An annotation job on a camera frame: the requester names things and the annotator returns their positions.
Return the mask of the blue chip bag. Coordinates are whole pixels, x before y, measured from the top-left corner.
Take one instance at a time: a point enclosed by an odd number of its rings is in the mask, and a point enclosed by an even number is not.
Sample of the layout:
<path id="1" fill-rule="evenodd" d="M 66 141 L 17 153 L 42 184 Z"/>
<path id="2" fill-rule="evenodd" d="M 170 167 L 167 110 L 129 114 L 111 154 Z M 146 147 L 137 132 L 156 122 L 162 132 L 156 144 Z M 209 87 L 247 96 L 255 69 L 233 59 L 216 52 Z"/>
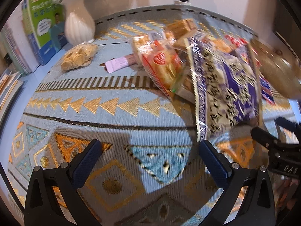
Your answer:
<path id="1" fill-rule="evenodd" d="M 259 81 L 261 86 L 261 95 L 263 99 L 268 102 L 270 105 L 275 105 L 274 97 L 271 92 L 270 84 L 268 81 L 262 76 L 259 75 Z"/>

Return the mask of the purple white large snack bag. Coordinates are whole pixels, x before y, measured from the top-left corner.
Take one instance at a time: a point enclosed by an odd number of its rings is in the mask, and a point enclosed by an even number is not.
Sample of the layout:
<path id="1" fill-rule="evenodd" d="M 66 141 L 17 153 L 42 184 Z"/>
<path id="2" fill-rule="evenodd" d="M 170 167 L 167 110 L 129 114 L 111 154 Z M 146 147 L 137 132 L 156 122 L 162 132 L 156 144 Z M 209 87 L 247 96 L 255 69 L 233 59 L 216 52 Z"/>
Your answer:
<path id="1" fill-rule="evenodd" d="M 188 38 L 198 141 L 242 124 L 260 123 L 261 93 L 256 64 L 243 44 L 229 52 L 196 36 Z"/>

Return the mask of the red white striped snack bag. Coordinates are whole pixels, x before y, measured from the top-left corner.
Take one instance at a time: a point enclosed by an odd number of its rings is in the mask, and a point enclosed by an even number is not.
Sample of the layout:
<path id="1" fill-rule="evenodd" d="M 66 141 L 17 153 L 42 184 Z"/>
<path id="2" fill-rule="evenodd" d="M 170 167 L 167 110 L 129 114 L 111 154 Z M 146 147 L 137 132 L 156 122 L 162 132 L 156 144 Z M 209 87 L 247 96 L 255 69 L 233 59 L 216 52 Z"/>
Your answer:
<path id="1" fill-rule="evenodd" d="M 231 44 L 235 45 L 236 47 L 240 47 L 242 45 L 250 45 L 251 51 L 254 54 L 254 58 L 258 67 L 262 66 L 259 61 L 259 56 L 256 50 L 251 46 L 251 44 L 244 38 L 241 37 L 234 37 L 233 35 L 225 34 L 224 37 L 231 42 Z"/>

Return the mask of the red orange bread roll pack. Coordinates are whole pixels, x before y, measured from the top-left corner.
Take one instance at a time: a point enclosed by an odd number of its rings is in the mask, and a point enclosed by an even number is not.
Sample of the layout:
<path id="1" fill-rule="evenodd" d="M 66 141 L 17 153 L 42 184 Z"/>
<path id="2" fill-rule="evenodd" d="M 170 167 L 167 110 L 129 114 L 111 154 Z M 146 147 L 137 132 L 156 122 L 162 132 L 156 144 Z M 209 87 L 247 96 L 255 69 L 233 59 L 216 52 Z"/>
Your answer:
<path id="1" fill-rule="evenodd" d="M 173 42 L 173 39 L 167 39 L 164 33 L 158 32 L 141 34 L 132 39 L 136 62 L 143 66 L 169 100 L 173 98 L 173 88 L 186 67 Z"/>

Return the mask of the wafer biscuit pack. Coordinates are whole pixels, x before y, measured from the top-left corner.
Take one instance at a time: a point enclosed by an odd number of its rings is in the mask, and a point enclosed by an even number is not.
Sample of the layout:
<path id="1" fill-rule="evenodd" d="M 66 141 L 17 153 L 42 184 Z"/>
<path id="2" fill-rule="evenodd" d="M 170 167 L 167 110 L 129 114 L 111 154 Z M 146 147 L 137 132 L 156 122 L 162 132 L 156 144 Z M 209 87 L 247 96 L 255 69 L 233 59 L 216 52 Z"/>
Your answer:
<path id="1" fill-rule="evenodd" d="M 188 32 L 196 30 L 197 26 L 192 18 L 181 19 L 165 27 L 165 30 L 170 31 L 176 40 L 186 35 Z"/>

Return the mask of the pink snack stick pack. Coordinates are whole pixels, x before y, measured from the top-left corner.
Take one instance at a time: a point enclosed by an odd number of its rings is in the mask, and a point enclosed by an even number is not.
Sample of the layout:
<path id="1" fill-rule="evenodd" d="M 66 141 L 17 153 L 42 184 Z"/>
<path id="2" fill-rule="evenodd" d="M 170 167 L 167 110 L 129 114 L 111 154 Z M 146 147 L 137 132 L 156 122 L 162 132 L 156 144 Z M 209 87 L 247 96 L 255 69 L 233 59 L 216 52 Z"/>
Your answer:
<path id="1" fill-rule="evenodd" d="M 105 67 L 108 73 L 113 73 L 133 64 L 136 64 L 136 59 L 133 54 L 129 54 L 120 58 L 111 59 L 107 61 L 105 63 Z"/>

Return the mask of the clear bag of small crackers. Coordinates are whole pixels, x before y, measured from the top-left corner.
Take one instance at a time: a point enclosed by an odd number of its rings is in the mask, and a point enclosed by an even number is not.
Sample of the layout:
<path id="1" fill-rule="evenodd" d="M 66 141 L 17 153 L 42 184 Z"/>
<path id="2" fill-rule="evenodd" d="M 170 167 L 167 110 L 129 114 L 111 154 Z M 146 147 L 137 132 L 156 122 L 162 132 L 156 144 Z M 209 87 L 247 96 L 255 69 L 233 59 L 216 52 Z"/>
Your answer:
<path id="1" fill-rule="evenodd" d="M 61 58 L 61 70 L 73 70 L 90 65 L 97 51 L 98 46 L 89 42 L 71 48 Z"/>

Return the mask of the gold ribbed glass bowl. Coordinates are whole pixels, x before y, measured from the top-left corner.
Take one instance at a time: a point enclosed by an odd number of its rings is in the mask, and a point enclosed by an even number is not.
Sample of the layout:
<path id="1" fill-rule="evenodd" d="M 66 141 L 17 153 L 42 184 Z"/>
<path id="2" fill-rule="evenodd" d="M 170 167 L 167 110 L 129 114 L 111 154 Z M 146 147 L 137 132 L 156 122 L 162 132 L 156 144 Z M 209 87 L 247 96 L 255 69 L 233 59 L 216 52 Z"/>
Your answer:
<path id="1" fill-rule="evenodd" d="M 282 96 L 300 100 L 300 67 L 273 52 L 256 39 L 251 46 L 258 55 L 259 71 Z"/>

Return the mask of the patterned woven table mat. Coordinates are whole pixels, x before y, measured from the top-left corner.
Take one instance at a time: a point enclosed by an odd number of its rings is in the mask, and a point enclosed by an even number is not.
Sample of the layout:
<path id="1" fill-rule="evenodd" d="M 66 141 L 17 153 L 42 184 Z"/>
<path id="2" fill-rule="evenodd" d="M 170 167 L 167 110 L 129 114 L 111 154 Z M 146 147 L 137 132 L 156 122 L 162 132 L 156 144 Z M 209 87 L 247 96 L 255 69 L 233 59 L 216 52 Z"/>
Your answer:
<path id="1" fill-rule="evenodd" d="M 197 29 L 178 40 L 165 30 L 190 18 Z M 34 167 L 52 169 L 69 163 L 96 139 L 102 154 L 77 192 L 101 225 L 201 225 L 223 189 L 217 187 L 199 155 L 188 38 L 211 41 L 229 52 L 236 46 L 225 34 L 249 43 L 260 41 L 258 35 L 243 24 L 186 5 L 125 10 L 99 19 L 96 26 L 97 36 L 91 43 L 98 51 L 91 64 L 63 71 L 61 58 L 73 47 L 61 51 L 24 108 L 8 165 L 13 192 L 21 193 L 23 214 Z M 111 59 L 134 54 L 133 37 L 153 32 L 173 39 L 173 47 L 186 63 L 171 100 L 137 62 L 113 73 L 105 67 Z M 268 170 L 268 149 L 252 139 L 251 130 L 260 127 L 281 143 L 291 144 L 297 144 L 300 134 L 275 122 L 278 117 L 291 122 L 296 118 L 290 98 L 271 84 L 270 88 L 275 105 L 261 95 L 259 124 L 238 125 L 207 140 L 230 163 L 248 169 L 266 167 L 276 207 L 279 196 L 273 184 L 283 175 Z"/>

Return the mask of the spiral notebooks stack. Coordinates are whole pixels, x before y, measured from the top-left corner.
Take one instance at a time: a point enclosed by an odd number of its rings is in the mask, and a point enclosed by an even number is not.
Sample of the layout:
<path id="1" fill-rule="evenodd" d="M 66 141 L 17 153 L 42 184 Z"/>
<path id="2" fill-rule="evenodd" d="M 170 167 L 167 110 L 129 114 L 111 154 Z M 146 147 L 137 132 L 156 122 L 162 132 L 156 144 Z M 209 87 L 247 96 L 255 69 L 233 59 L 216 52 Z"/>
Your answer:
<path id="1" fill-rule="evenodd" d="M 22 56 L 13 37 L 12 30 L 7 24 L 5 24 L 1 30 L 1 40 L 16 70 L 19 71 L 23 76 L 31 74 L 32 70 Z"/>

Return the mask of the white ribbed ceramic vase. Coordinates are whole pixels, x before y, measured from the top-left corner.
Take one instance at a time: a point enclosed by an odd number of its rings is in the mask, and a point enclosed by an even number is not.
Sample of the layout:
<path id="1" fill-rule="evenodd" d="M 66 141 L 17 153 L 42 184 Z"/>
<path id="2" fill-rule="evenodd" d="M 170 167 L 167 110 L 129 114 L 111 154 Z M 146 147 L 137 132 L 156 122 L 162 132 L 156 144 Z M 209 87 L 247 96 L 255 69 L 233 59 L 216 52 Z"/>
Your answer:
<path id="1" fill-rule="evenodd" d="M 93 42 L 95 21 L 85 7 L 84 0 L 63 0 L 65 8 L 64 34 L 67 41 L 76 46 L 82 42 Z"/>

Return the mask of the green blue book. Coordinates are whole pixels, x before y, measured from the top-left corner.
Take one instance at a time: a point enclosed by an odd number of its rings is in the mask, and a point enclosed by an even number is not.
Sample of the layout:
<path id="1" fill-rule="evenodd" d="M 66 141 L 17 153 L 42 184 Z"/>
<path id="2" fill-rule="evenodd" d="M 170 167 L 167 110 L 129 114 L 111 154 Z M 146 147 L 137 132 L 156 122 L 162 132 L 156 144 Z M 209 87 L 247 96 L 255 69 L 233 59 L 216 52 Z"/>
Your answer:
<path id="1" fill-rule="evenodd" d="M 52 0 L 24 0 L 21 10 L 34 56 L 40 65 L 45 65 L 67 44 L 64 8 Z"/>

